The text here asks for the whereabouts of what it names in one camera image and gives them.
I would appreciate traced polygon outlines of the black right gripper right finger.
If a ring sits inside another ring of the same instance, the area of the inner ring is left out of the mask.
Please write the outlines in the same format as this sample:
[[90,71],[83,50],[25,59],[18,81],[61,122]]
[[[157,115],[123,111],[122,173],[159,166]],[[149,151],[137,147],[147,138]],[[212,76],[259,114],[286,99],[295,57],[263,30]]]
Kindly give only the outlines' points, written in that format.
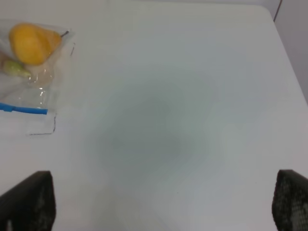
[[272,216],[279,231],[308,230],[308,179],[284,169],[277,174]]

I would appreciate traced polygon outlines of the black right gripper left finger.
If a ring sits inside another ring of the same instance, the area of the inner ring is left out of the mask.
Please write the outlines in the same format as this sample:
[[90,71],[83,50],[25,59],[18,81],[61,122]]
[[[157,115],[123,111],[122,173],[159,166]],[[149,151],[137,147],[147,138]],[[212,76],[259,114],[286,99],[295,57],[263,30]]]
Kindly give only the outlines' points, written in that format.
[[51,231],[55,218],[50,171],[37,171],[0,196],[2,231]]

